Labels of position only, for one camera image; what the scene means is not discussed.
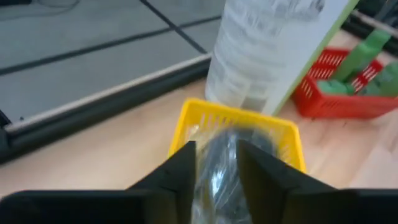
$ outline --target black cable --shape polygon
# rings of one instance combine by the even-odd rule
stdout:
[[[76,6],[81,2],[81,0],[76,0],[73,4],[70,4],[69,6],[53,6],[53,5],[48,5],[48,4],[42,4],[41,0],[37,0],[37,4],[41,5],[41,6],[45,6],[45,7],[49,7],[49,8],[58,8],[58,9],[64,9],[58,12],[50,12],[50,13],[39,13],[39,14],[25,14],[25,15],[21,15],[21,16],[14,16],[14,17],[8,17],[5,19],[0,19],[0,22],[4,22],[4,21],[12,21],[15,19],[21,19],[21,18],[26,18],[26,17],[51,17],[51,16],[57,16],[57,15],[61,15],[64,14],[66,12],[69,12],[71,10],[73,10],[74,8],[76,8]]]

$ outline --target gray floor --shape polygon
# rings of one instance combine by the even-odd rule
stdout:
[[[177,25],[220,15],[224,4],[224,0],[204,0],[203,7],[193,10],[177,0],[149,2]],[[48,13],[46,10],[53,9],[37,5],[0,8],[0,70],[168,27],[137,0],[83,0],[64,14],[10,19],[30,11]],[[183,31],[210,52],[219,25],[213,21]],[[187,41],[170,31],[1,75],[0,110],[11,121],[28,118],[198,55]]]

